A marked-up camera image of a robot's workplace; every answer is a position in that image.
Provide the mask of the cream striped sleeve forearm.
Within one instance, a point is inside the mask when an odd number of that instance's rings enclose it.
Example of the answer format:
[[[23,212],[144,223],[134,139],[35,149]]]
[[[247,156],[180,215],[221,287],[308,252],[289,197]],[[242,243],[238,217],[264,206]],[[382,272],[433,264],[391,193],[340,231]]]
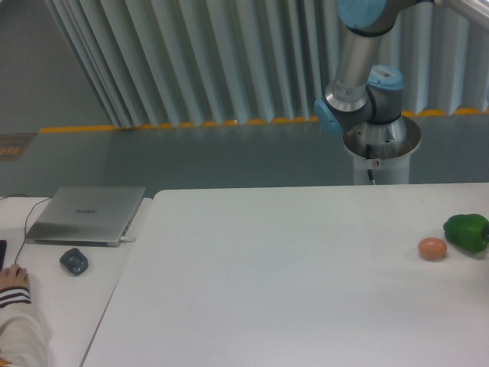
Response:
[[[26,287],[1,290],[1,366],[47,366],[48,339]]]

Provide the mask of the person's hand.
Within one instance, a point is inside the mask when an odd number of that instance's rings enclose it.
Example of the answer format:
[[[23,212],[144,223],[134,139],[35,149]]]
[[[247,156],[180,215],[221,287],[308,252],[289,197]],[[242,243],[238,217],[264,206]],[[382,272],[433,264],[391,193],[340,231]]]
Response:
[[[14,288],[30,289],[28,270],[18,264],[13,264],[0,272],[0,291],[3,292]]]

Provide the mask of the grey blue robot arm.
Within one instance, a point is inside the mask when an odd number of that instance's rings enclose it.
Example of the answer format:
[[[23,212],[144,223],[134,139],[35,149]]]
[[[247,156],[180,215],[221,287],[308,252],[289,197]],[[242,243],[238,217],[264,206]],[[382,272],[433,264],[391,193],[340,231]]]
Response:
[[[335,8],[345,35],[334,76],[314,103],[324,129],[343,135],[363,122],[390,124],[405,110],[486,111],[486,1],[337,1]],[[374,72],[381,41],[403,11],[405,60]]]

